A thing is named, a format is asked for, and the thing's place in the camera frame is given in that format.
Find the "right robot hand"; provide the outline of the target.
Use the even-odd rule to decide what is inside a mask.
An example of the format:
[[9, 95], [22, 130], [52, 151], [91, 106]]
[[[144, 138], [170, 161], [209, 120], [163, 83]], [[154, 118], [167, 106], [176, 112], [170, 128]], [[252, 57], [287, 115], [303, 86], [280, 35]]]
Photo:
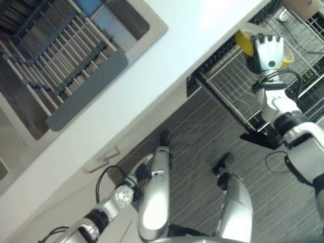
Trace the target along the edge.
[[247, 67], [256, 74], [280, 69], [284, 60], [284, 38], [276, 35], [253, 35], [253, 55], [246, 57]]

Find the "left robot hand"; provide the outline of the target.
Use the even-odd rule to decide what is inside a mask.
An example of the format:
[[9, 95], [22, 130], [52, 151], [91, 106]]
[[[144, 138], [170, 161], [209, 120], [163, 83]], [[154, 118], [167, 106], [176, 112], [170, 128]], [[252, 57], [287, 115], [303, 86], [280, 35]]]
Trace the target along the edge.
[[142, 181], [145, 179], [152, 178], [152, 169], [151, 169], [151, 162], [153, 160], [154, 154], [150, 153], [143, 157], [137, 164], [135, 169], [134, 175], [137, 181]]

